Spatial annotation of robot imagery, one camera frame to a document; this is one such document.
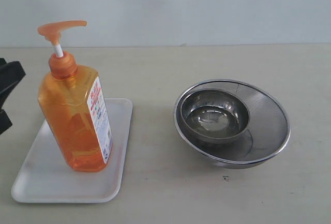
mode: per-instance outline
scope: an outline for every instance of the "white table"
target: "white table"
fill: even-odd
[[[37,91],[52,49],[0,49],[27,73],[4,105],[13,126],[0,136],[1,223],[330,222],[331,44],[67,50],[99,71],[106,97],[133,102],[121,190],[105,204],[14,202],[12,183],[43,121]],[[281,154],[227,170],[206,164],[180,138],[177,97],[212,78],[256,85],[281,102],[292,124]]]

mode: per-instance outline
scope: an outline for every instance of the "mesh strainer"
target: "mesh strainer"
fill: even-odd
[[[250,122],[240,141],[229,145],[206,144],[182,128],[181,101],[192,92],[210,88],[235,95],[249,109]],[[276,156],[287,145],[291,132],[288,116],[277,100],[255,86],[234,80],[208,80],[188,88],[175,104],[174,120],[179,134],[188,144],[213,163],[229,168],[252,167]]]

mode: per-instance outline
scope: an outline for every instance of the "orange pump bottle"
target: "orange pump bottle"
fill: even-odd
[[[97,172],[106,167],[112,146],[99,74],[77,65],[59,44],[61,31],[86,24],[63,21],[38,28],[55,49],[49,59],[51,71],[39,87],[38,102],[66,163],[76,171]]]

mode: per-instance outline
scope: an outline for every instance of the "stainless steel bowl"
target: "stainless steel bowl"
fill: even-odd
[[[236,142],[206,143],[185,126],[181,106],[188,95],[206,89],[219,89],[238,97],[248,108],[249,124]],[[230,169],[257,166],[279,154],[287,145],[291,127],[281,104],[267,92],[235,80],[208,80],[186,89],[174,106],[174,122],[180,136],[209,162]]]
[[[210,144],[229,144],[246,131],[249,111],[236,96],[219,89],[187,94],[179,106],[188,133]]]

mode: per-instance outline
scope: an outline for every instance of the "white tray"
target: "white tray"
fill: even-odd
[[[105,99],[113,134],[108,165],[97,173],[76,172],[64,161],[46,121],[28,152],[11,189],[25,203],[98,203],[113,199],[121,187],[132,102]]]

